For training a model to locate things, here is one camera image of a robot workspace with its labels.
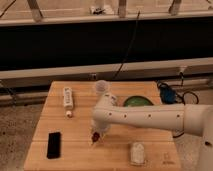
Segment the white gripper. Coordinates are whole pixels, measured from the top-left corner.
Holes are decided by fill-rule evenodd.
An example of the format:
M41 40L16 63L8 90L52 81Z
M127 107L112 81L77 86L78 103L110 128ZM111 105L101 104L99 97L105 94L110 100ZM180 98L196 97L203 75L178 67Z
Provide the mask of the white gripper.
M110 129L110 125L108 123L99 122L99 121L95 121L95 120L93 120L91 122L91 134L92 135L93 135L93 133L97 132L100 134L100 138L102 138L109 129Z

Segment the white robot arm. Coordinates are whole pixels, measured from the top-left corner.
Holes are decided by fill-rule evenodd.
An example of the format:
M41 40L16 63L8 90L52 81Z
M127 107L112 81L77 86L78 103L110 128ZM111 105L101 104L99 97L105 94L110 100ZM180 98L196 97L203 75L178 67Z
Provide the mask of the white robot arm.
M105 93L94 106L92 142L97 142L111 124L184 132L202 138L196 171L213 171L213 105L121 107L116 102L113 94Z

